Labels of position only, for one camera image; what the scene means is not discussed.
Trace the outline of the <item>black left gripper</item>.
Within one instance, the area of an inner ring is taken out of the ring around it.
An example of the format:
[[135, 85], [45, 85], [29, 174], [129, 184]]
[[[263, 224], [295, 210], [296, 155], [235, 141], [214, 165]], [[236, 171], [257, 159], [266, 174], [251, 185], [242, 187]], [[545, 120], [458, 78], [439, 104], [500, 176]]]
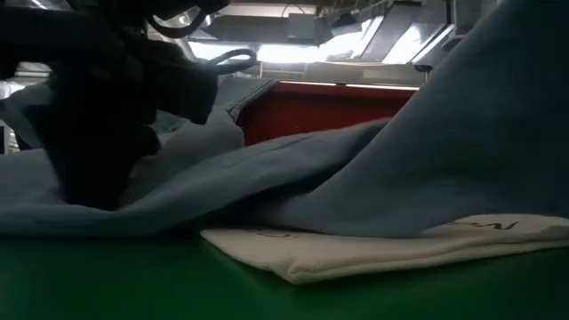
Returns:
[[160, 141], [160, 112], [205, 124], [218, 70], [193, 62], [174, 44], [115, 36], [51, 40], [52, 100], [44, 114], [44, 149], [68, 204], [114, 211], [143, 157]]

